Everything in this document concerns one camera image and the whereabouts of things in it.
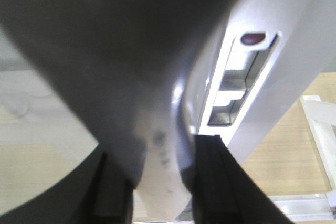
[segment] rectangular slot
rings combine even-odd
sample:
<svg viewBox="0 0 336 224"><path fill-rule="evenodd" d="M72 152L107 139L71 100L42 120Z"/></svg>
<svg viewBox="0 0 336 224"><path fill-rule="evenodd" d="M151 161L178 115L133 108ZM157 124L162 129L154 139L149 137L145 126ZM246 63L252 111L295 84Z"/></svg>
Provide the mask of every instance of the rectangular slot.
<svg viewBox="0 0 336 224"><path fill-rule="evenodd" d="M238 45L235 41L229 54L224 76L209 118L209 126L231 126L269 57L277 39L273 36L266 48Z"/></svg>

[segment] wooden floor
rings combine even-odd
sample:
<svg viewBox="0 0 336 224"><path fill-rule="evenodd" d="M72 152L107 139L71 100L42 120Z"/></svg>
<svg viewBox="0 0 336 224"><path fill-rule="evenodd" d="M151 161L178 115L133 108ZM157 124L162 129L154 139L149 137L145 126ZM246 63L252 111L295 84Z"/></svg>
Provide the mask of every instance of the wooden floor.
<svg viewBox="0 0 336 224"><path fill-rule="evenodd" d="M0 156L0 215L41 194L75 167L49 143L1 144Z"/></svg>
<svg viewBox="0 0 336 224"><path fill-rule="evenodd" d="M336 103L336 72L321 73L304 92L313 94ZM243 168L267 195L331 190L299 100L245 160Z"/></svg>

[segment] wooden surface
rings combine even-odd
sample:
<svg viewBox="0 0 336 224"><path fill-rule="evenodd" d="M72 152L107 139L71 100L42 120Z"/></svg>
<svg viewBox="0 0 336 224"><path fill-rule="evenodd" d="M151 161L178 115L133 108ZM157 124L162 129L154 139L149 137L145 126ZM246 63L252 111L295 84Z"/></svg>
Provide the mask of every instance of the wooden surface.
<svg viewBox="0 0 336 224"><path fill-rule="evenodd" d="M41 194L76 165L50 143L0 145L0 215Z"/></svg>
<svg viewBox="0 0 336 224"><path fill-rule="evenodd" d="M321 73L304 92L336 103L336 73ZM299 101L287 111L243 168L267 195L330 191L304 111Z"/></svg>

